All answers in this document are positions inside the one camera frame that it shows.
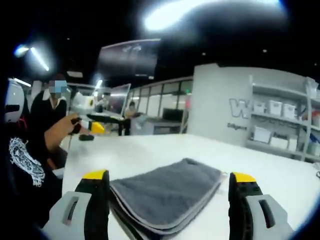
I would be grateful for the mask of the person's left hand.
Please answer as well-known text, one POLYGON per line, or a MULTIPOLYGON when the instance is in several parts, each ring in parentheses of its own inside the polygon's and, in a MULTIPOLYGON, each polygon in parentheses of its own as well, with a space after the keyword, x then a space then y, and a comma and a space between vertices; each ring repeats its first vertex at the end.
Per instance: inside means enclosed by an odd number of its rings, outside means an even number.
POLYGON ((74 135, 80 133, 82 129, 81 118, 78 114, 72 113, 61 119, 60 135, 62 138, 67 135, 74 135))

